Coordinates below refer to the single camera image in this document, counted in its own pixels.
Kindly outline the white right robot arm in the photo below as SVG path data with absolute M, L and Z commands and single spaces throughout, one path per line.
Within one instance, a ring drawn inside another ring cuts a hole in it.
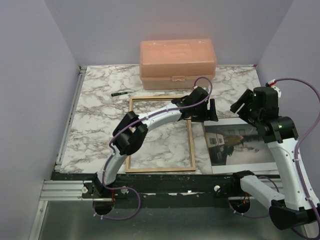
M 320 221 L 320 200 L 314 193 L 300 155 L 299 136 L 293 120 L 279 116 L 278 91 L 272 87 L 247 89 L 230 107 L 231 112 L 255 127 L 270 150 L 282 182 L 279 193 L 249 170 L 232 174 L 230 191 L 248 193 L 267 210 L 279 230 Z

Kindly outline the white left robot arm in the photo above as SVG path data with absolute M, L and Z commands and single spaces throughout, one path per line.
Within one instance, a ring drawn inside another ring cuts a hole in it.
M 109 147 L 111 153 L 101 170 L 95 173 L 93 191 L 101 198 L 107 197 L 117 173 L 127 157 L 143 145 L 147 133 L 166 124 L 190 119 L 193 122 L 217 121 L 212 89 L 195 87 L 186 96 L 174 98 L 168 105 L 148 113 L 129 111 L 113 131 Z

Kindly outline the rectangular picture frame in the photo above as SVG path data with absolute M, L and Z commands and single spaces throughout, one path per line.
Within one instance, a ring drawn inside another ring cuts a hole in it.
M 147 134 L 142 147 L 125 161 L 126 173 L 173 173 L 196 170 L 191 121 L 167 123 Z

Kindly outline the glossy photo print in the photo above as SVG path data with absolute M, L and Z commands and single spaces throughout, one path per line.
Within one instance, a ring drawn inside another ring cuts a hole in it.
M 206 121 L 203 132 L 213 174 L 251 171 L 277 175 L 275 160 L 256 129 L 240 118 Z

